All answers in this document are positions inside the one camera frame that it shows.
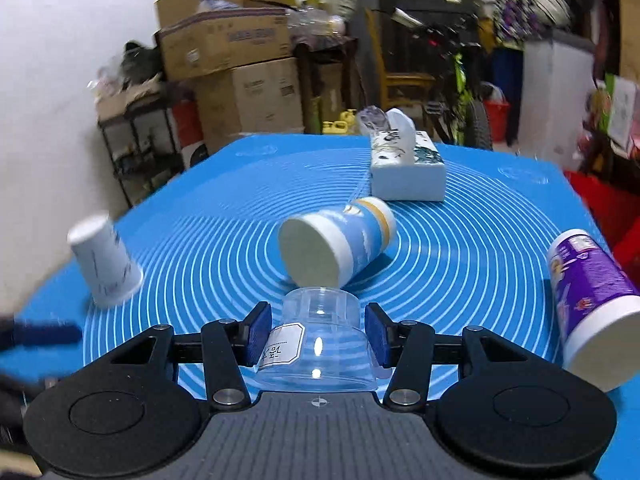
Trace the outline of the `clear plastic cup with label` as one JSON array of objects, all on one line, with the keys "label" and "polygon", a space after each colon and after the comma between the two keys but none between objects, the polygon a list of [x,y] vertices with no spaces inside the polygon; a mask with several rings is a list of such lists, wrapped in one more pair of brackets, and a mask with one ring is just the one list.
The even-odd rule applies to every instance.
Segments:
[{"label": "clear plastic cup with label", "polygon": [[283,299],[255,380],[266,391],[375,391],[392,371],[378,364],[362,328],[363,307],[341,289],[305,287]]}]

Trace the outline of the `white paper cup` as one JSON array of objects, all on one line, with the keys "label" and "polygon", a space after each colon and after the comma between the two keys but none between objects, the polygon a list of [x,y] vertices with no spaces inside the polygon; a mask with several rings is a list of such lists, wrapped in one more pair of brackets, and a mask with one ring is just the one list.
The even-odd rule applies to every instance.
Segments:
[{"label": "white paper cup", "polygon": [[67,232],[67,244],[97,306],[118,306],[140,289],[142,267],[131,257],[107,212],[77,222]]}]

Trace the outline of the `yellow plastic jug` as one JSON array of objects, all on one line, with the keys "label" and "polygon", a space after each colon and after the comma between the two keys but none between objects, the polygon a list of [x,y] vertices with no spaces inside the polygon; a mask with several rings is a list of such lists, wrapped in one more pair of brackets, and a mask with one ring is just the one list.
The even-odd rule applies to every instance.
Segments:
[{"label": "yellow plastic jug", "polygon": [[359,133],[356,110],[344,110],[333,122],[324,122],[322,133],[326,136],[356,136]]}]

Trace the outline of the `floral fabric bag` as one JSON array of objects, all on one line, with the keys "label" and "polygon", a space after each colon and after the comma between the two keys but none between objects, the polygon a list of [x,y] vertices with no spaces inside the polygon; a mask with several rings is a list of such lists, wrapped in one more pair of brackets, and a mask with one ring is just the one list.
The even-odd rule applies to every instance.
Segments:
[{"label": "floral fabric bag", "polygon": [[494,32],[497,44],[515,49],[538,38],[540,23],[535,0],[495,0]]}]

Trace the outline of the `white cabinet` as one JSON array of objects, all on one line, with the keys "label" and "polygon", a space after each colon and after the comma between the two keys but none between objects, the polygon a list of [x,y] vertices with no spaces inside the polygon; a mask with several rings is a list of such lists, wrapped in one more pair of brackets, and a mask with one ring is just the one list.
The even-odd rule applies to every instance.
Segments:
[{"label": "white cabinet", "polygon": [[593,92],[593,43],[553,29],[524,46],[518,148],[524,156],[575,171],[578,140]]}]

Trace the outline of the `lower cardboard box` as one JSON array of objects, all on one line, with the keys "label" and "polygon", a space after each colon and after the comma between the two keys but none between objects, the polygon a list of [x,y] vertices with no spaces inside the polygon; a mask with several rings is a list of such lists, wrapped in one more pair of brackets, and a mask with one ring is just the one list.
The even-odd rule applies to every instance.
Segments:
[{"label": "lower cardboard box", "polygon": [[294,58],[196,78],[193,90],[210,154],[248,134],[304,131]]}]

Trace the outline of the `purple paper cup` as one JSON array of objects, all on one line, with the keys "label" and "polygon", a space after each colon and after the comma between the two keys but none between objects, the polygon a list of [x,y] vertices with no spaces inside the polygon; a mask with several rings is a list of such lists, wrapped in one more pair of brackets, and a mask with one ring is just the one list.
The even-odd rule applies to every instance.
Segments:
[{"label": "purple paper cup", "polygon": [[584,230],[561,233],[547,254],[563,366],[604,392],[639,373],[639,292]]}]

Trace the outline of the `red plastic bucket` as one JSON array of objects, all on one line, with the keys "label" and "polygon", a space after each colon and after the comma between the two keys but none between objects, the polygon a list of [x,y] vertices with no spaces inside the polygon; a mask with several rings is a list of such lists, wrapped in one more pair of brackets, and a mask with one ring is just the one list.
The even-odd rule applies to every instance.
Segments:
[{"label": "red plastic bucket", "polygon": [[510,104],[508,102],[486,100],[484,107],[488,118],[492,142],[504,142],[506,140],[506,128],[508,128]]}]

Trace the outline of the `blue paper cup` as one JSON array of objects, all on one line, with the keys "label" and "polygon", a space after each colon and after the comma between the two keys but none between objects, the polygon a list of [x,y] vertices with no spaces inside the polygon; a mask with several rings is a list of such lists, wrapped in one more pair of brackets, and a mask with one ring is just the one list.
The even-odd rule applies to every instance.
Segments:
[{"label": "blue paper cup", "polygon": [[278,243],[295,285],[342,288],[386,251],[396,232],[390,206],[367,196],[286,219]]}]

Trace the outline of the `cardboard box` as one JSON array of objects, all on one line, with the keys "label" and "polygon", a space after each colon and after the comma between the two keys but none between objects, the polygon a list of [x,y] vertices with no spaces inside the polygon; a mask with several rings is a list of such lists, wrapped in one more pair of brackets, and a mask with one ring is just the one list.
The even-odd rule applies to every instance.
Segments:
[{"label": "cardboard box", "polygon": [[156,0],[166,76],[180,81],[291,55],[286,11],[226,0]]},{"label": "cardboard box", "polygon": [[304,131],[294,58],[196,78],[193,90],[210,154],[248,134]]}]

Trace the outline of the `black metal shelf rack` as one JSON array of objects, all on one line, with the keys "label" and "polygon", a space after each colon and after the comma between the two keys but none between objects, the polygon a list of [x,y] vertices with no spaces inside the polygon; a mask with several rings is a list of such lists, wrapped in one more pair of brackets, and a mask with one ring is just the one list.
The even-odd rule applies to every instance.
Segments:
[{"label": "black metal shelf rack", "polygon": [[[159,177],[177,177],[186,169],[176,137],[176,128],[169,118],[169,100],[166,96],[145,96],[137,102],[126,104],[122,112],[107,118],[99,117],[96,121],[101,133],[108,158],[112,165],[112,174],[118,183],[122,196],[129,209],[137,203],[128,191],[128,182],[137,182],[142,186],[144,195],[141,200],[154,194],[160,187],[156,184]],[[144,138],[138,130],[137,120],[155,113],[163,116],[168,136],[170,151],[160,152],[156,147],[154,136]],[[119,154],[113,148],[108,130],[116,127],[127,127],[132,144]]]}]

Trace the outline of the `upper cardboard box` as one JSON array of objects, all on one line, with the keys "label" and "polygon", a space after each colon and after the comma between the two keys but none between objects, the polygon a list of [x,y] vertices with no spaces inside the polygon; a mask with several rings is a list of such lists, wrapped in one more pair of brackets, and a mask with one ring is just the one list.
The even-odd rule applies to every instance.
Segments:
[{"label": "upper cardboard box", "polygon": [[166,76],[180,81],[291,55],[286,11],[226,0],[156,0]]}]

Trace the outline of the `white tissue box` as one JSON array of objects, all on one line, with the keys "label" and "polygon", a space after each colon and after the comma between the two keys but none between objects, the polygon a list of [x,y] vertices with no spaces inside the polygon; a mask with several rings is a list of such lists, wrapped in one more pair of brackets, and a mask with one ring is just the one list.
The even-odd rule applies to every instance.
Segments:
[{"label": "white tissue box", "polygon": [[447,169],[430,136],[398,108],[382,113],[369,134],[371,194],[386,202],[445,199]]}]

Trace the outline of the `wooden chair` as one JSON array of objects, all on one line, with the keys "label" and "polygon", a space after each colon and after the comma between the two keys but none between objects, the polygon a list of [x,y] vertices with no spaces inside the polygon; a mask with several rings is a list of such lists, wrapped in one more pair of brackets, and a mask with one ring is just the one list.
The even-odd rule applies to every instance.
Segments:
[{"label": "wooden chair", "polygon": [[380,10],[365,8],[364,16],[371,39],[382,109],[425,103],[435,78],[423,70],[410,70],[410,30]]}]

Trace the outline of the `green bicycle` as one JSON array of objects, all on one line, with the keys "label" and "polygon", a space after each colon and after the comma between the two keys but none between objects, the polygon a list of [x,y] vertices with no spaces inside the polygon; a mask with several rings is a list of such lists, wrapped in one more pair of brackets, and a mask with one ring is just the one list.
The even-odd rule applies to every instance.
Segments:
[{"label": "green bicycle", "polygon": [[433,78],[422,105],[423,115],[442,142],[490,151],[492,140],[483,103],[478,18],[454,12],[424,23],[399,8],[392,20],[410,32],[409,51],[416,66]]}]

